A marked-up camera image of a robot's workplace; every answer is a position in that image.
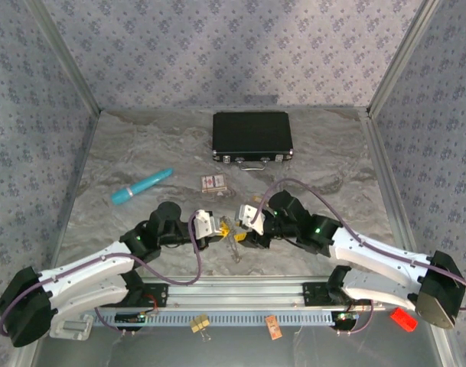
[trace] small box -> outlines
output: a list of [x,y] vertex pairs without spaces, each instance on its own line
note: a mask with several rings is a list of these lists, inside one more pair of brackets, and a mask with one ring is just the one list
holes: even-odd
[[407,312],[405,312],[403,309],[397,307],[392,313],[391,313],[391,319],[396,321],[398,325],[400,325],[404,330],[408,332],[412,332],[416,329],[418,326],[418,320],[412,318]]
[[218,112],[213,116],[212,155],[223,163],[292,159],[286,112]]
[[227,189],[226,179],[223,174],[212,174],[210,176],[202,176],[202,192],[215,193]]

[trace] metal bracket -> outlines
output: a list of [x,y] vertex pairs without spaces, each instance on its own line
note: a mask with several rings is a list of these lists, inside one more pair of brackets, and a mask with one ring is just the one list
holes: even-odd
[[166,283],[144,283],[142,285],[142,296],[138,300],[133,300],[132,305],[124,300],[118,304],[110,304],[102,307],[103,310],[107,307],[111,308],[148,308],[153,307],[156,300],[158,308],[166,307],[168,302],[168,284]]
[[265,220],[265,215],[260,213],[256,221],[251,223],[256,211],[257,209],[254,206],[242,205],[237,213],[236,220],[240,221],[241,226],[251,228],[260,235],[263,235],[263,221]]
[[326,282],[308,282],[302,284],[302,296],[306,307],[318,306],[370,306],[369,300],[350,300],[340,304],[331,299]]
[[269,162],[269,159],[262,158],[261,161],[263,163],[263,166],[261,167],[244,167],[243,166],[244,161],[237,161],[237,162],[238,162],[238,165],[240,166],[240,170],[242,171],[263,171],[266,169],[266,164]]

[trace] red object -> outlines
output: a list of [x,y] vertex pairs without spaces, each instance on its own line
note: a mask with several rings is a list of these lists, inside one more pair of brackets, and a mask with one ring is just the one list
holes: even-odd
[[398,325],[400,325],[404,330],[408,332],[414,331],[414,329],[416,329],[416,327],[418,326],[418,321],[412,318],[406,311],[399,307],[397,307],[391,313],[391,319],[396,321]]

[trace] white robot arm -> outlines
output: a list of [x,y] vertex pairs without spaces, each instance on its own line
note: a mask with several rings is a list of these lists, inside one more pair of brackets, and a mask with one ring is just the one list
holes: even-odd
[[[439,266],[461,276],[450,256],[436,252],[428,257],[358,235],[372,248],[405,261],[381,255],[361,245],[339,222],[309,214],[286,191],[272,196],[269,206],[274,213],[263,210],[257,220],[256,208],[240,207],[236,221],[248,231],[241,245],[268,248],[272,239],[295,239],[291,243],[307,252],[357,267],[334,269],[327,283],[334,302],[370,299],[415,310],[440,327],[454,326],[465,287],[413,264]],[[110,304],[133,307],[142,296],[142,280],[133,269],[157,258],[162,245],[192,242],[198,252],[225,236],[212,212],[197,211],[191,217],[192,231],[180,215],[177,204],[162,203],[148,221],[91,256],[38,274],[32,268],[19,271],[0,297],[0,333],[10,336],[14,346],[25,346],[74,314]]]

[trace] gray patterned wall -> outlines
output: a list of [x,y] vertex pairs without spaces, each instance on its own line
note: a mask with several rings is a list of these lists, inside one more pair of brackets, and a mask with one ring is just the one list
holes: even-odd
[[[0,0],[0,294],[49,265],[91,128],[24,2]],[[11,351],[0,336],[0,366]]]
[[44,0],[102,109],[367,106],[422,0]]
[[443,3],[376,121],[418,246],[466,277],[466,0]]

